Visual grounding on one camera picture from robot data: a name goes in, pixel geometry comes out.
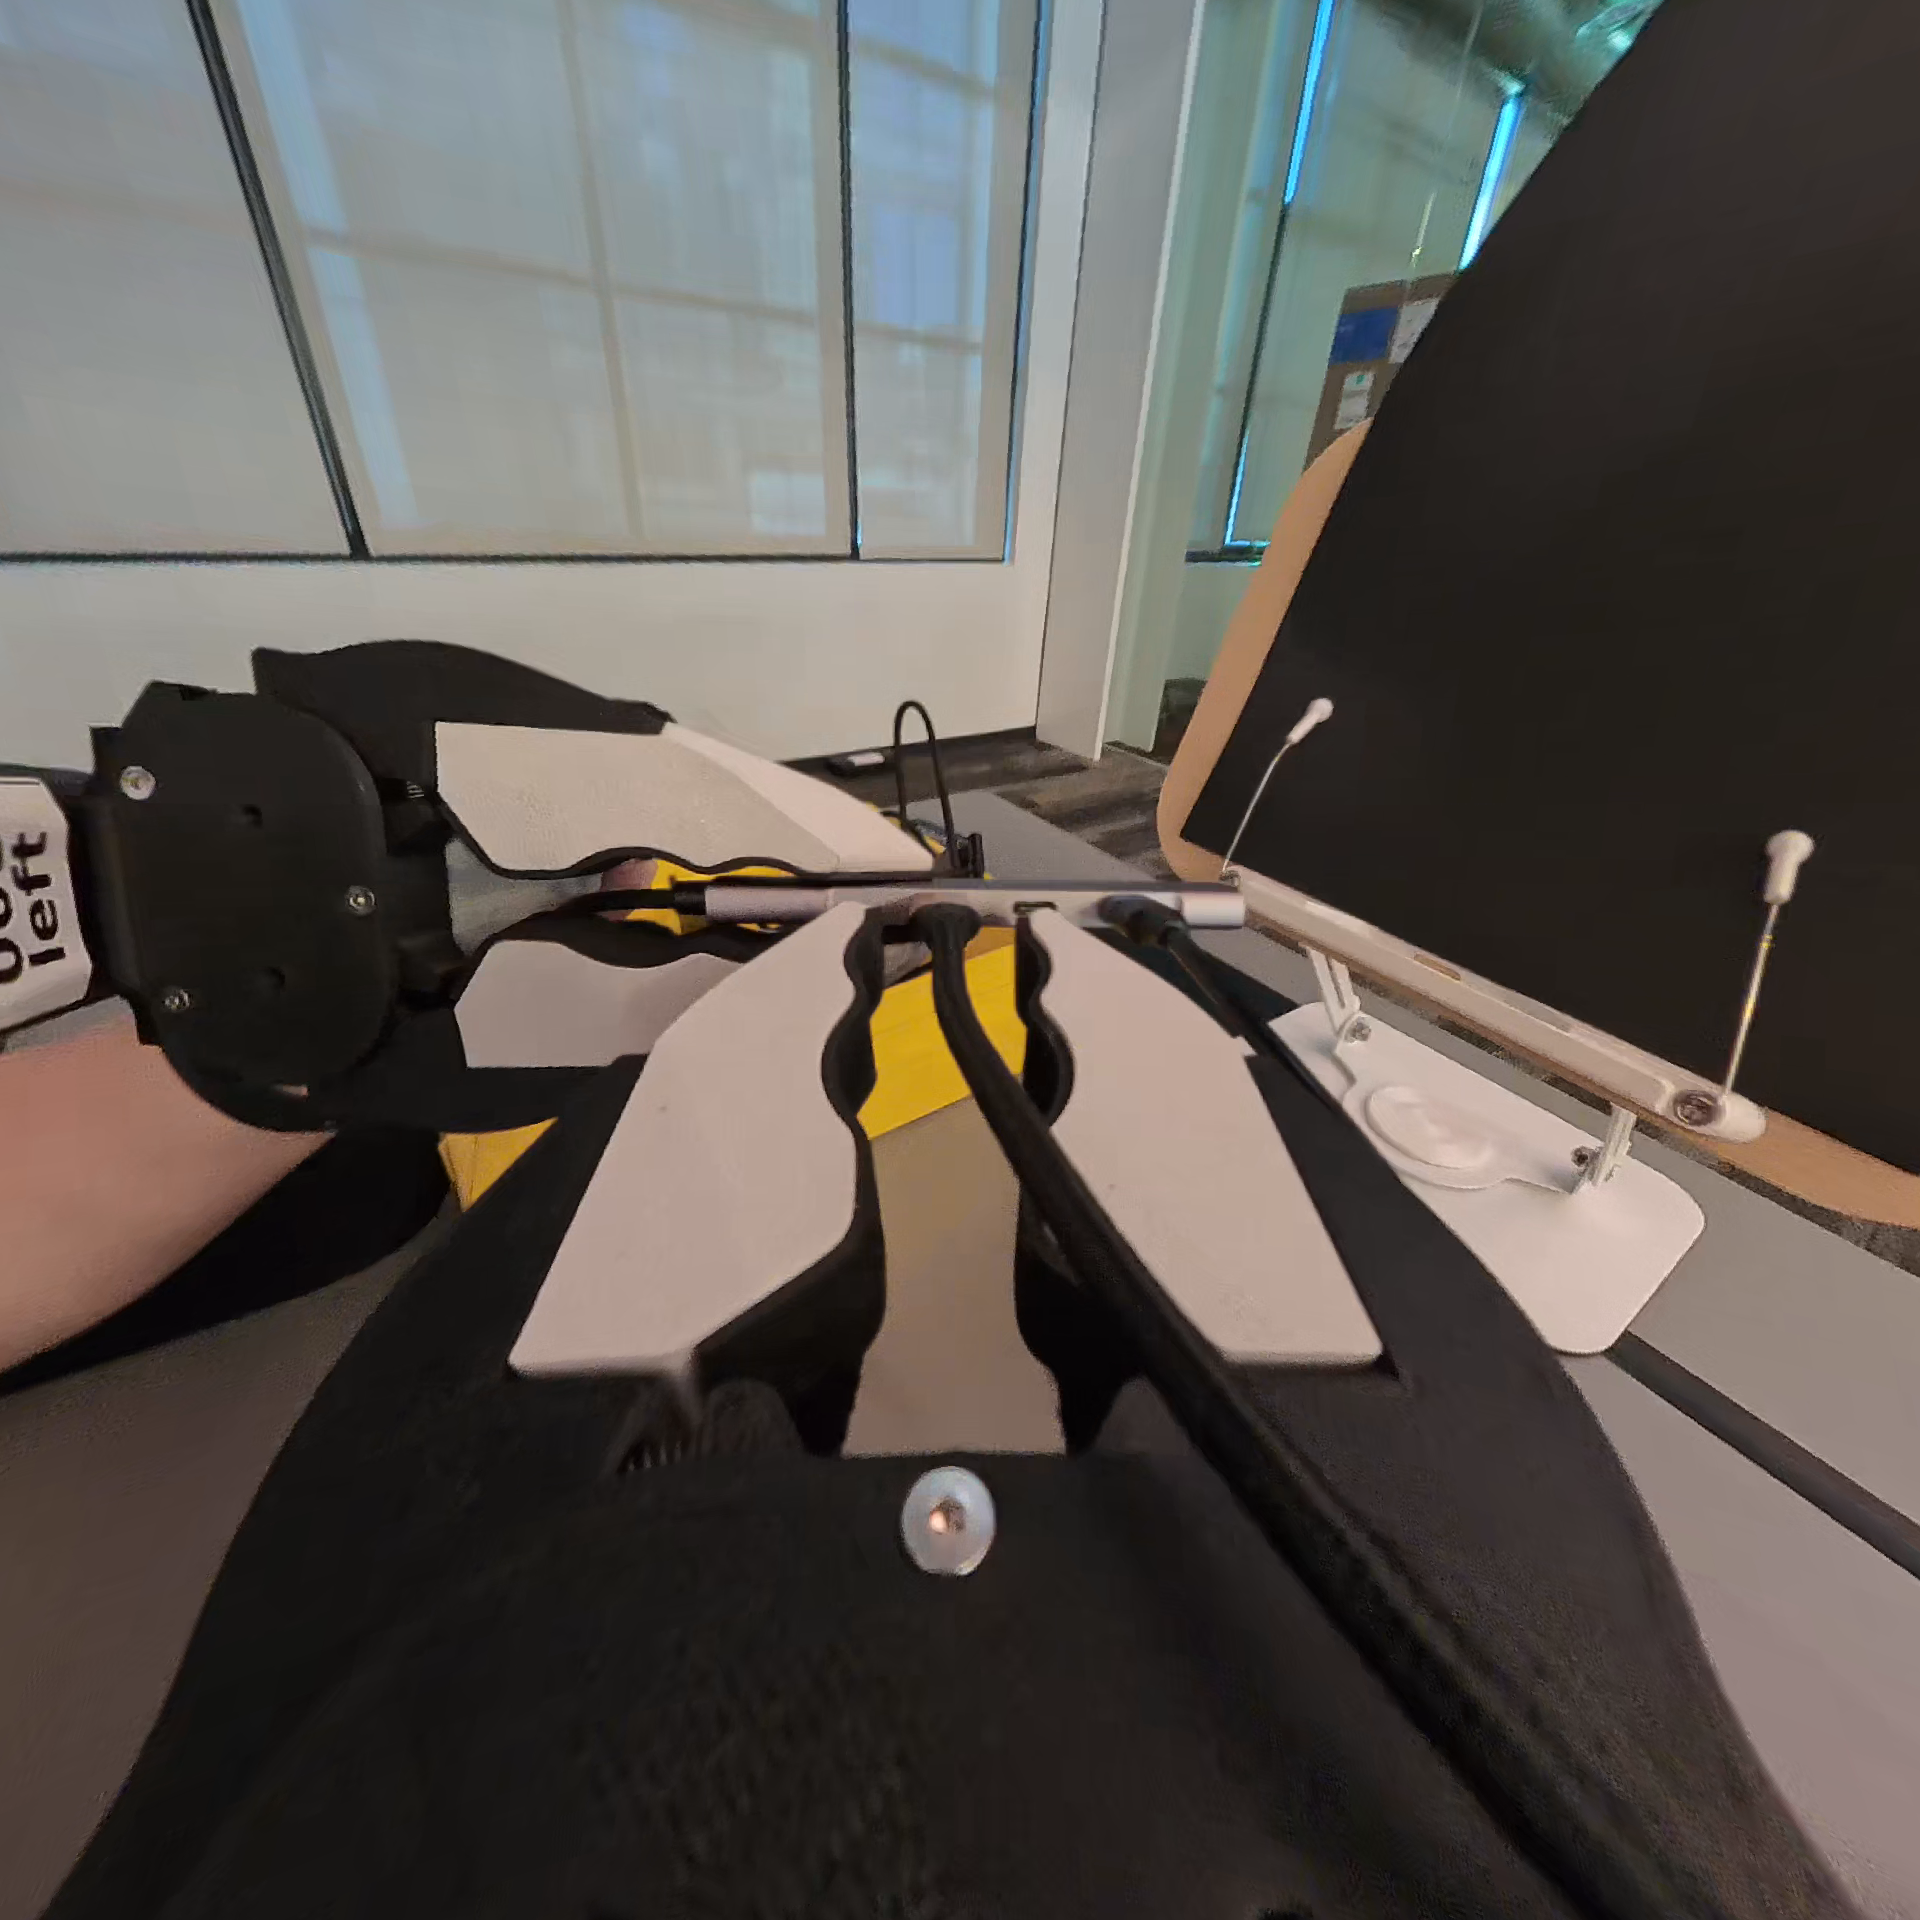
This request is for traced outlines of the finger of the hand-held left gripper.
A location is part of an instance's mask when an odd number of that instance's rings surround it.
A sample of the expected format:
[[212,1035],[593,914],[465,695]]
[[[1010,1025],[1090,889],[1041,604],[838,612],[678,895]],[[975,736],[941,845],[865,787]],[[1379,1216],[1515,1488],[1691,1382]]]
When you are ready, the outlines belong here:
[[830,921],[780,932],[566,916],[496,936],[452,1007],[467,1068],[792,1068],[830,1031]]
[[698,872],[926,872],[931,854],[876,807],[678,723],[608,733],[441,722],[438,796],[507,875],[604,872],[662,855]]

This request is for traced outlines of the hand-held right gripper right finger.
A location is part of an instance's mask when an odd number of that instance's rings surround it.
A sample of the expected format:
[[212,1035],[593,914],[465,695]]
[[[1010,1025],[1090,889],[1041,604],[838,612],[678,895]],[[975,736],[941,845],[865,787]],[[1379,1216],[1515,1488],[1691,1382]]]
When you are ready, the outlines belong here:
[[1383,1343],[1254,1079],[1203,1005],[1045,908],[1021,927],[1024,1080],[1118,1234],[1228,1359]]

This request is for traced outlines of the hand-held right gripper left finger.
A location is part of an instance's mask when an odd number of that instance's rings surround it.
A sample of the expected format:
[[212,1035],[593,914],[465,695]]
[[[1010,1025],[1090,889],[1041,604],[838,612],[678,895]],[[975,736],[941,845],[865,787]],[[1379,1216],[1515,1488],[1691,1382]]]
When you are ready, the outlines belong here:
[[650,1049],[509,1354],[529,1376],[676,1380],[709,1334],[849,1234],[855,1128],[830,1038],[869,1002],[833,904],[698,1001]]

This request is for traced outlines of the yellow plastic bin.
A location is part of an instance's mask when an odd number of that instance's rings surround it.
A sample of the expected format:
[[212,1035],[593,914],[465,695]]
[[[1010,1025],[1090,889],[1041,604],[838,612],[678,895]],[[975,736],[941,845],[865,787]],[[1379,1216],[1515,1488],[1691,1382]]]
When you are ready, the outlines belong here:
[[[716,932],[722,927],[709,930],[700,916],[679,914],[666,904],[617,904],[612,909],[594,908],[584,914],[561,911],[561,904],[575,898],[593,898],[606,889],[662,892],[676,882],[698,877],[700,872],[694,867],[687,867],[679,861],[667,861],[666,855],[622,861],[608,872],[579,877],[561,892],[558,903],[541,903],[538,909],[522,911],[513,923],[496,927],[492,936],[474,948],[467,976],[478,966],[481,950],[496,936],[546,932],[566,916],[604,916],[617,921],[628,919],[638,923],[656,923],[683,936]],[[940,1113],[967,1095],[962,1070],[948,1053],[947,1038],[941,1037],[936,1014],[931,1009],[931,983],[926,979],[926,969],[930,963],[920,945],[902,943],[888,948],[888,985],[873,1014],[876,1085],[862,1107],[862,1128],[871,1139],[880,1139],[884,1135],[899,1130],[913,1119]]]

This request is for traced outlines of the grey usb hub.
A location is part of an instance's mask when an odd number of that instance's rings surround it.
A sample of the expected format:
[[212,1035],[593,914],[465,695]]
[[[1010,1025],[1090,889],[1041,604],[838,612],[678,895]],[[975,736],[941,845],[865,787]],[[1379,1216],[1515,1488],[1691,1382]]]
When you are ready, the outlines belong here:
[[884,923],[908,927],[924,908],[957,904],[981,923],[1013,927],[1045,908],[1069,923],[1118,923],[1126,909],[1150,904],[1202,932],[1246,923],[1246,898],[1231,882],[1150,884],[1122,881],[1022,881],[997,884],[990,877],[936,877],[920,872],[888,875],[777,875],[705,877],[673,884],[676,911],[709,923],[782,927],[804,923],[852,904],[880,914]]

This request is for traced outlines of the person's left forearm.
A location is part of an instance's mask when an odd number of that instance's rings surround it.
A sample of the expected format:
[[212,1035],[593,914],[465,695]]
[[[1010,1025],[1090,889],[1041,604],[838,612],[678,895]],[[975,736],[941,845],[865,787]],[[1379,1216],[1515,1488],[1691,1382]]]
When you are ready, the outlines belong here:
[[106,1322],[325,1141],[191,1091],[127,1014],[2,1059],[2,1366]]

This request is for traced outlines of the large window with blinds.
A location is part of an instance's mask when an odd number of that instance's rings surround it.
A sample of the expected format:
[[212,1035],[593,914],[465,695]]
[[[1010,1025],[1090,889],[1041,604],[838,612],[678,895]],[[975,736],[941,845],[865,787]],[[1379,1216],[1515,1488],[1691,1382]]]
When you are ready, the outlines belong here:
[[4,3],[4,558],[1003,558],[1045,21]]

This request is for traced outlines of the wooden board with black panel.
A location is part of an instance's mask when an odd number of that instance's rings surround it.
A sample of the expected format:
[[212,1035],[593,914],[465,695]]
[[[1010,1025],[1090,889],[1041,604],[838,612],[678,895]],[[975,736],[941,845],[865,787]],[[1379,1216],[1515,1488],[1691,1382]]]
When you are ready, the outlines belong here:
[[1916,1226],[1918,9],[1661,4],[1277,533],[1159,833]]

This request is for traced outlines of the cardboard box with blue label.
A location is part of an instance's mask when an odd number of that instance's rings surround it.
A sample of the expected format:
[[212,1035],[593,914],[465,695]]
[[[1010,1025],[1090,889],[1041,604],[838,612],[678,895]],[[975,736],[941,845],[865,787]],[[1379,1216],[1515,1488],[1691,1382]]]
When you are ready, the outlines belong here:
[[1369,280],[1352,285],[1341,299],[1307,464],[1339,437],[1379,414],[1392,378],[1457,275],[1457,270],[1451,270]]

